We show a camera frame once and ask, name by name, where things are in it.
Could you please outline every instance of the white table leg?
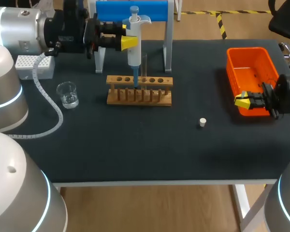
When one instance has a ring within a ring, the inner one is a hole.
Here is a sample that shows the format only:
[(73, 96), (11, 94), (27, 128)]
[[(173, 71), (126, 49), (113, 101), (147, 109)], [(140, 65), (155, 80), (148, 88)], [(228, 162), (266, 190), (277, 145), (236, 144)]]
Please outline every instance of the white table leg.
[(179, 0), (179, 2), (178, 2), (178, 10), (177, 10), (177, 20), (178, 21), (180, 21), (180, 16), (182, 15), (182, 4), (183, 4), (183, 0)]
[(252, 208), (250, 208), (245, 186), (233, 185), (236, 205), (241, 220), (241, 232), (253, 232), (264, 221), (264, 203), (272, 186), (268, 185), (253, 204)]

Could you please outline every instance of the black table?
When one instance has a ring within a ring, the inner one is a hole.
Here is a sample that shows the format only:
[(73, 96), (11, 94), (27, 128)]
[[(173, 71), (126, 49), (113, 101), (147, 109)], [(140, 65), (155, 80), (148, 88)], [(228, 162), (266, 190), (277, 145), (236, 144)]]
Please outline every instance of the black table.
[[(41, 81), (60, 105), (64, 123), (36, 140), (18, 140), (54, 183), (276, 179), (290, 161), (290, 115), (245, 118), (233, 105), (226, 74), (229, 47), (265, 47), (279, 74), (290, 73), (272, 40), (174, 41), (172, 73), (163, 72), (162, 42), (143, 42), (147, 76), (174, 78), (172, 107), (106, 104), (106, 76), (131, 75), (127, 54), (107, 50), (103, 74), (82, 54), (60, 54), (53, 80)], [(56, 95), (77, 85), (79, 106), (65, 110)], [(57, 114), (32, 81), (22, 82), (27, 120), (12, 133), (35, 134)], [(197, 127), (205, 117), (207, 124)]]

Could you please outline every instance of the black chair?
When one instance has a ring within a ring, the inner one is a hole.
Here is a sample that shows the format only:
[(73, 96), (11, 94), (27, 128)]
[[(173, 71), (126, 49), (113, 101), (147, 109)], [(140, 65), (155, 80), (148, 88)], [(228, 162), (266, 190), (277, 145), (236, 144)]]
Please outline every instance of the black chair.
[[(290, 39), (290, 0), (286, 0), (277, 11), (275, 10), (275, 0), (269, 0), (268, 3), (273, 15), (269, 24), (270, 31)], [(279, 46), (282, 51), (286, 49), (289, 53), (284, 57), (289, 60), (290, 67), (290, 46), (286, 43), (280, 43)]]

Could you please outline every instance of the small white cylinder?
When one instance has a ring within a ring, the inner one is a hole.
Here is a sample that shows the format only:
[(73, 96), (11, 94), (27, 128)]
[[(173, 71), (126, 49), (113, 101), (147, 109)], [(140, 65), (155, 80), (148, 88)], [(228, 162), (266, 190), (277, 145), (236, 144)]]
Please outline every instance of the small white cylinder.
[(200, 118), (200, 127), (204, 127), (206, 123), (206, 119), (205, 118)]

